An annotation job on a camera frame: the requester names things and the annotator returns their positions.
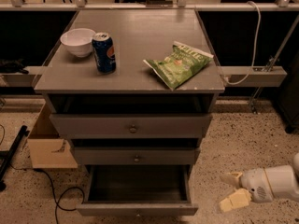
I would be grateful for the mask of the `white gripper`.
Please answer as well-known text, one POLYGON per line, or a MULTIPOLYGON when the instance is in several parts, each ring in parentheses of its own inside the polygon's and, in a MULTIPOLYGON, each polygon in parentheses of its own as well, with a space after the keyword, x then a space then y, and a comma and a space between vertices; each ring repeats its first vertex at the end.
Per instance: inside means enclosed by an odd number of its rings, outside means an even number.
POLYGON ((252 200, 255 203, 270 203, 274 195, 270 184, 262 168, 244 172, 225 173, 220 176, 222 182, 235 187, 237 190, 220 201, 222 212, 229 212, 235 209, 246 207, 252 200))

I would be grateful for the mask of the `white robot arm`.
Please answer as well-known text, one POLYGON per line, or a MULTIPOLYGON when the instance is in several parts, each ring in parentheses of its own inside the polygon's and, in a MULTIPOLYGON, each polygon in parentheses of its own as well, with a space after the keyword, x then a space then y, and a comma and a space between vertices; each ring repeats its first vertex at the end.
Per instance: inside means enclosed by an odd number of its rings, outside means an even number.
POLYGON ((299 153, 293 157, 292 165, 226 173, 221 175, 221 181, 234 187, 219 203, 222 212, 250 203, 270 203, 276 198, 299 202, 299 153))

